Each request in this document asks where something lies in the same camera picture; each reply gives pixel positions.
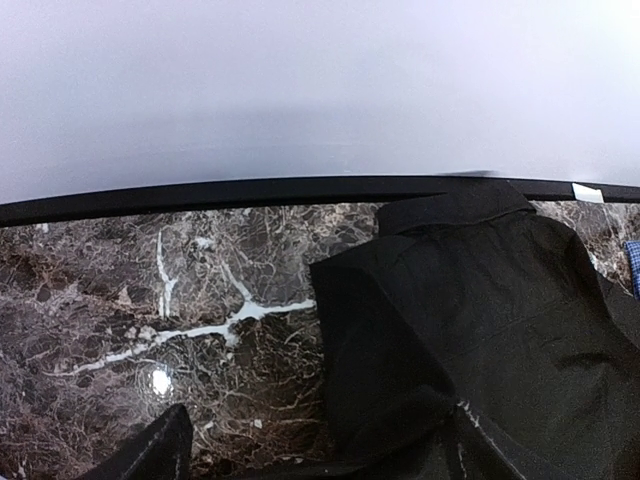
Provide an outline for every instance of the blue cloth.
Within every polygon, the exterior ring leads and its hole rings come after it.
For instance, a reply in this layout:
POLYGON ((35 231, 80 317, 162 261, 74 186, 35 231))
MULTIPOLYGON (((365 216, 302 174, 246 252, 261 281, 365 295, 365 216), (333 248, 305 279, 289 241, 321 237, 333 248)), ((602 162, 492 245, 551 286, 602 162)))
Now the blue cloth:
POLYGON ((624 245, 627 247, 629 263, 631 264, 633 295, 640 300, 640 242, 627 242, 624 245))

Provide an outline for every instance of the white wall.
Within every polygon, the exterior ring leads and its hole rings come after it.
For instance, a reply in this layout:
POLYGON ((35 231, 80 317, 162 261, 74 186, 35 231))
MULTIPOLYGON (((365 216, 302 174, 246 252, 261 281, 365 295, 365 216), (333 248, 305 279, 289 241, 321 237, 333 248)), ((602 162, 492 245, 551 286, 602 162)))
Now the white wall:
POLYGON ((640 185, 634 0, 0 0, 0 203, 235 178, 640 185))

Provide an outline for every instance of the brown marble surface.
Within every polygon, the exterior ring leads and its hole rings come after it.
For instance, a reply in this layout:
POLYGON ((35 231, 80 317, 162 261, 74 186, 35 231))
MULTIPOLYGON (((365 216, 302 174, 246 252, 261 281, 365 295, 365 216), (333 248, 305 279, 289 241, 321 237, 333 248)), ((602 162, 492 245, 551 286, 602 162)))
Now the brown marble surface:
MULTIPOLYGON (((630 290, 640 206, 535 204, 630 290)), ((373 204, 0 230, 0 475, 73 478, 168 405, 195 478, 321 459, 322 345, 306 266, 366 242, 373 204)))

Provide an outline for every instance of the bright light spot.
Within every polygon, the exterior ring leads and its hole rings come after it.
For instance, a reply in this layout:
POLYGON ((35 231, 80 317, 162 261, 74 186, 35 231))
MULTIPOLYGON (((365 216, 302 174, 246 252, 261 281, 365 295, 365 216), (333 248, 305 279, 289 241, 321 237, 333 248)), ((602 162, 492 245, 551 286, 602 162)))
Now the bright light spot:
POLYGON ((151 375, 153 391, 158 395, 166 395, 171 388, 171 379, 164 370, 154 370, 151 375))

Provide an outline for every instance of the white surface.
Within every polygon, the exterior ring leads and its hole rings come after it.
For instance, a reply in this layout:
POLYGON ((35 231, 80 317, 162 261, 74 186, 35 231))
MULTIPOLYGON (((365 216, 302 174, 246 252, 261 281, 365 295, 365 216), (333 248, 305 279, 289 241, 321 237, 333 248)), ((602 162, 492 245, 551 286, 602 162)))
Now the white surface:
POLYGON ((576 197, 576 200, 590 203, 604 203, 602 190, 585 187, 578 183, 573 183, 571 186, 573 187, 573 195, 576 197))
POLYGON ((634 0, 0 0, 0 203, 437 174, 640 185, 634 0))

